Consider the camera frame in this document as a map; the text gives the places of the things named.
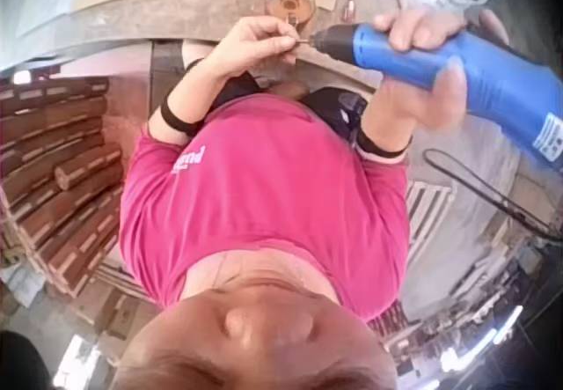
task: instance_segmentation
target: pink t-shirt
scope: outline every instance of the pink t-shirt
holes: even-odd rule
[[[208,116],[186,148],[141,137],[121,199],[121,250],[161,305],[210,254],[302,254],[371,320],[406,270],[406,168],[362,158],[306,107],[274,95]]]

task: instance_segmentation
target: nose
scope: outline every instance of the nose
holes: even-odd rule
[[[227,312],[225,329],[240,349],[272,352],[306,342],[312,333],[312,316],[294,306],[260,304],[237,306]]]

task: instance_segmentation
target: light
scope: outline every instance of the light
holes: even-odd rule
[[[82,337],[74,335],[53,378],[53,386],[65,390],[85,390],[99,356],[97,347],[92,348]]]
[[[494,339],[497,334],[496,328],[491,328],[479,343],[473,349],[468,351],[462,357],[457,357],[457,353],[453,348],[448,348],[440,356],[440,364],[444,372],[463,371],[471,362],[475,360],[479,353],[485,350],[486,346]]]
[[[494,344],[501,344],[501,342],[504,340],[504,338],[508,334],[508,331],[510,331],[512,326],[514,326],[516,324],[516,320],[518,320],[518,317],[520,316],[522,311],[523,311],[522,305],[519,305],[516,308],[514,308],[514,311],[508,317],[507,322],[504,323],[504,326],[501,327],[499,332],[494,337],[494,339],[493,339]]]
[[[439,379],[433,379],[429,383],[420,387],[418,390],[436,390],[436,388],[438,388],[439,386],[440,386],[440,380]]]
[[[32,74],[29,72],[29,70],[17,71],[16,73],[14,73],[11,81],[15,85],[31,84]]]
[[[485,350],[486,346],[488,346],[488,344],[493,341],[496,333],[497,333],[496,328],[490,329],[489,332],[485,335],[485,337],[483,337],[481,341],[477,343],[473,349],[471,349],[469,352],[467,352],[465,355],[459,358],[456,367],[454,369],[456,371],[463,371],[465,368],[467,368],[471,364],[471,362],[475,360],[477,355],[481,353],[483,350]]]
[[[459,362],[459,358],[454,348],[447,348],[440,356],[440,365],[444,372],[450,372],[456,369],[457,362]]]

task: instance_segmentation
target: workshop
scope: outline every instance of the workshop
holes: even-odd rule
[[[561,0],[0,0],[0,389],[563,388]]]

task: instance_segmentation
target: finger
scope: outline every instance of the finger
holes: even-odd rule
[[[288,52],[281,55],[281,60],[287,64],[295,65],[297,57],[292,55],[291,52]]]
[[[387,32],[391,29],[393,22],[397,18],[399,11],[391,11],[389,13],[378,14],[373,18],[373,26],[379,32]]]
[[[454,56],[436,76],[427,105],[426,126],[444,129],[456,125],[464,119],[466,107],[467,79],[464,66],[461,59]]]
[[[402,11],[393,22],[389,33],[391,46],[397,51],[407,51],[413,43],[414,31],[427,13],[425,9]]]
[[[489,33],[498,36],[505,44],[510,44],[507,28],[504,27],[498,16],[494,14],[494,11],[489,9],[481,11],[479,13],[479,24]]]
[[[299,39],[299,33],[292,25],[274,16],[253,16],[245,18],[245,23],[251,27],[257,37],[279,34]]]
[[[413,44],[422,49],[438,48],[466,25],[463,13],[436,11],[419,22],[414,31]]]
[[[292,36],[276,36],[252,43],[252,52],[259,59],[290,51],[297,41]]]

